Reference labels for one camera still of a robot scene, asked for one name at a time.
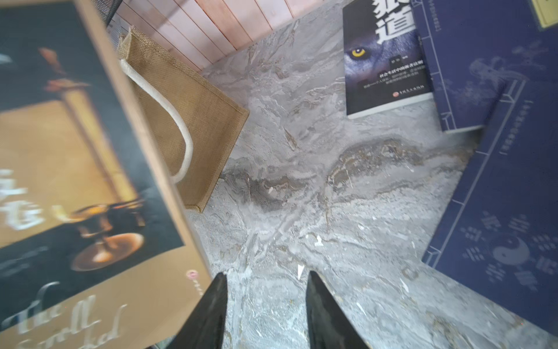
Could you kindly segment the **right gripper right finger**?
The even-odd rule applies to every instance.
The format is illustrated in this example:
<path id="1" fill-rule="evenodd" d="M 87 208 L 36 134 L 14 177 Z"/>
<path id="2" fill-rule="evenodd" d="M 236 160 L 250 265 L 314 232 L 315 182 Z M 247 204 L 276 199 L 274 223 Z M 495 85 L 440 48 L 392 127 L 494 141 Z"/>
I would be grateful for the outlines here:
<path id="1" fill-rule="evenodd" d="M 309 272 L 305 302 L 311 349 L 369 348 L 313 270 Z"/>

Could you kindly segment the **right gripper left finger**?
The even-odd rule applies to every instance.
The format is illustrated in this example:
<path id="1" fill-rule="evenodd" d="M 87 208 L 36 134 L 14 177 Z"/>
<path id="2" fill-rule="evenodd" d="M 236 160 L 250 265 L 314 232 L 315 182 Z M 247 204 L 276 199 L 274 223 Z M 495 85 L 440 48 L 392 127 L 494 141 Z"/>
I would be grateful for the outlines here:
<path id="1" fill-rule="evenodd" d="M 228 280 L 218 273 L 168 349 L 221 349 L 228 305 Z"/>

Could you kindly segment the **brown gold cover book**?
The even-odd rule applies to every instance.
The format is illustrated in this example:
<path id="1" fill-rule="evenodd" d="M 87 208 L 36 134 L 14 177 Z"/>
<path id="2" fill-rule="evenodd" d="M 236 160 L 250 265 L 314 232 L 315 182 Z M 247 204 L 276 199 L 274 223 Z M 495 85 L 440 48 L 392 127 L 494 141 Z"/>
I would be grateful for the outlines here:
<path id="1" fill-rule="evenodd" d="M 1 347 L 147 348 L 211 278 L 90 1 L 1 3 Z"/>

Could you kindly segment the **navy book yijing label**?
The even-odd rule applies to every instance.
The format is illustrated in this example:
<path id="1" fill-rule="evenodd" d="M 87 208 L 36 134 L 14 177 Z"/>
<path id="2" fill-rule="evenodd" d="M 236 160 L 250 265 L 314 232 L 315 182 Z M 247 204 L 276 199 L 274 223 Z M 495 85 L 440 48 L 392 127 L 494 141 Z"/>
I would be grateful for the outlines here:
<path id="1" fill-rule="evenodd" d="M 513 81 L 422 258 L 557 333 L 557 85 Z"/>

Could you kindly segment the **burlap canvas tote bag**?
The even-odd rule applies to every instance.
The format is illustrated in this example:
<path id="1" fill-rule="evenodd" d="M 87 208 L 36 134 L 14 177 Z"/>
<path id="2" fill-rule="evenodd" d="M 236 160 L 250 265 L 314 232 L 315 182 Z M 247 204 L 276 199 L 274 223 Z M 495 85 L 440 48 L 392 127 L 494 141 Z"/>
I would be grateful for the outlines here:
<path id="1" fill-rule="evenodd" d="M 248 110 L 135 27 L 117 54 L 184 207 L 203 212 Z"/>

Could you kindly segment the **black wolf title book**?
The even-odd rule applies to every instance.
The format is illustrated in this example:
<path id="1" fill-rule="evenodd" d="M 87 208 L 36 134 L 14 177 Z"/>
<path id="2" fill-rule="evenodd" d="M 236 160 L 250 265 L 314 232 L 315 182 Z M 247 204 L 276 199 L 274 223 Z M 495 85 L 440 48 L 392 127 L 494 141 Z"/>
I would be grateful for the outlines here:
<path id="1" fill-rule="evenodd" d="M 342 15 L 349 119 L 432 99 L 409 1 L 352 1 Z"/>

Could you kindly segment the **navy book yellow label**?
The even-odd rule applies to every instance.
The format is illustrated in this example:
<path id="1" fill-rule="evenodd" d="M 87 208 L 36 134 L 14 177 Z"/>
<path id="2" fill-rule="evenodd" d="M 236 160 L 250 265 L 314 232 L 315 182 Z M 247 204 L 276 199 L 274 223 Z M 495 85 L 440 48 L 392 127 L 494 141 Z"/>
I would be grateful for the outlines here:
<path id="1" fill-rule="evenodd" d="M 530 1 L 412 1 L 441 129 L 485 126 L 510 81 L 557 81 L 557 25 Z"/>

